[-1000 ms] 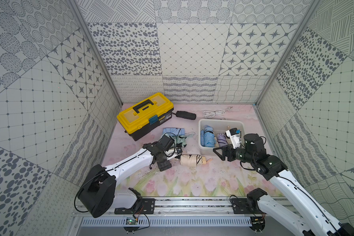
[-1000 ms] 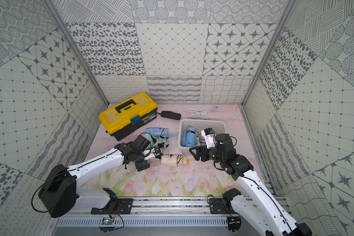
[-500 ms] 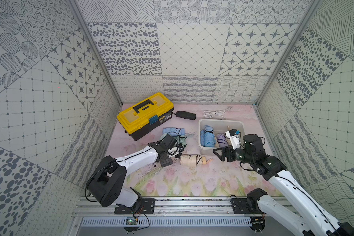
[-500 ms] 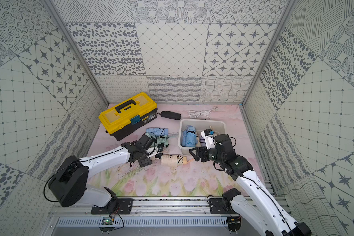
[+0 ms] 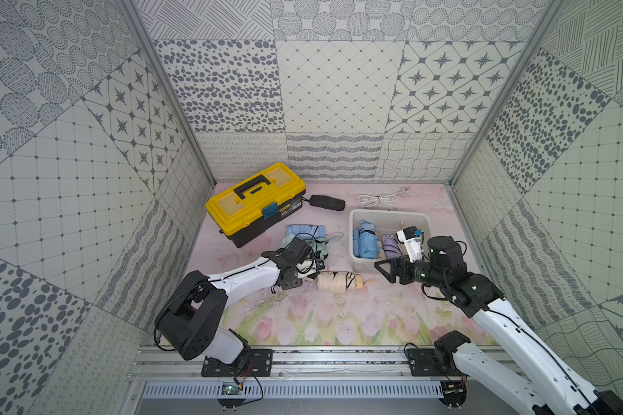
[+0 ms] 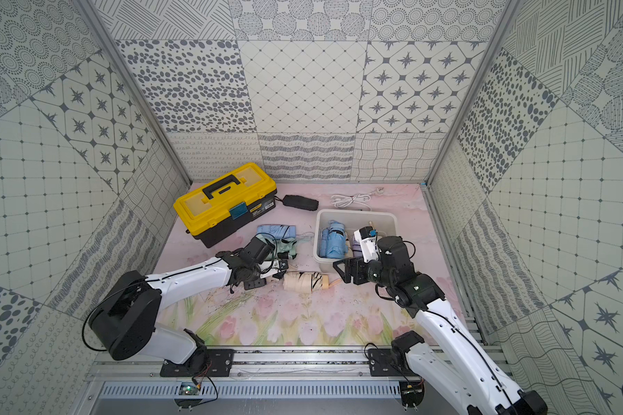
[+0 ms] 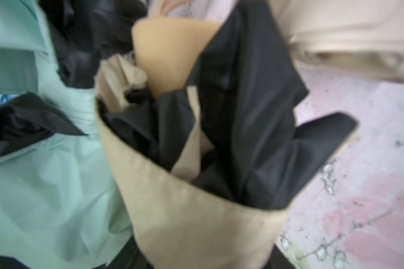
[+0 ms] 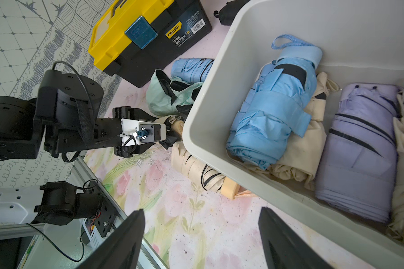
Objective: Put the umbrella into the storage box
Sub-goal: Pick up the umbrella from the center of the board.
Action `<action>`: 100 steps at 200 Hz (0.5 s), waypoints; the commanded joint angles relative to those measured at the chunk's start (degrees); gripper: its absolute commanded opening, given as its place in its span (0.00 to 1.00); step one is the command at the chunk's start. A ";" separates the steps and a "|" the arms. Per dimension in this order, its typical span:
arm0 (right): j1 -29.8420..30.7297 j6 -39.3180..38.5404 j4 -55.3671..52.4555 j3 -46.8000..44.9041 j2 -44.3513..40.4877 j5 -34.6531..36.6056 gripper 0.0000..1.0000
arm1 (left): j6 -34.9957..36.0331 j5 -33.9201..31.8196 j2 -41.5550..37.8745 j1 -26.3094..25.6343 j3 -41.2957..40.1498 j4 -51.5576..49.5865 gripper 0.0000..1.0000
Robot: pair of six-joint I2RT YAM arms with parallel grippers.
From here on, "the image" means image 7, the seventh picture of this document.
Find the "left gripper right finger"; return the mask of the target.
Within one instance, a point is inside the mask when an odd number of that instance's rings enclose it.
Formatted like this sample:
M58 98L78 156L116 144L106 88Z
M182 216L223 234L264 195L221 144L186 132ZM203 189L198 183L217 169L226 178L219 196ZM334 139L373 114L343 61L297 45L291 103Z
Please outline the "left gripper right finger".
M264 269L296 269L286 256L275 245Z

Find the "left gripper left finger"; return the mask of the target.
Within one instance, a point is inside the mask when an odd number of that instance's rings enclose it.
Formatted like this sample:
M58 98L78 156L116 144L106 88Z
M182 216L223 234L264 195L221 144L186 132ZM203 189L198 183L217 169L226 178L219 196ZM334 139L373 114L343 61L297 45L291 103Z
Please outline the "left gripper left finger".
M113 261L102 265L101 269L151 269L151 264L132 236Z

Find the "beige umbrella black stripes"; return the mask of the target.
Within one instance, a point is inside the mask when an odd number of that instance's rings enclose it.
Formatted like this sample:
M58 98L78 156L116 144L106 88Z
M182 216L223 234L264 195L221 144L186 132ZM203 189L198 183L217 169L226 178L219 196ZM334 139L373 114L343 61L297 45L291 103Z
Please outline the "beige umbrella black stripes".
M221 24L169 18L181 5L155 1L136 28L181 62L188 85L298 82L297 68L404 83L404 1L237 1Z

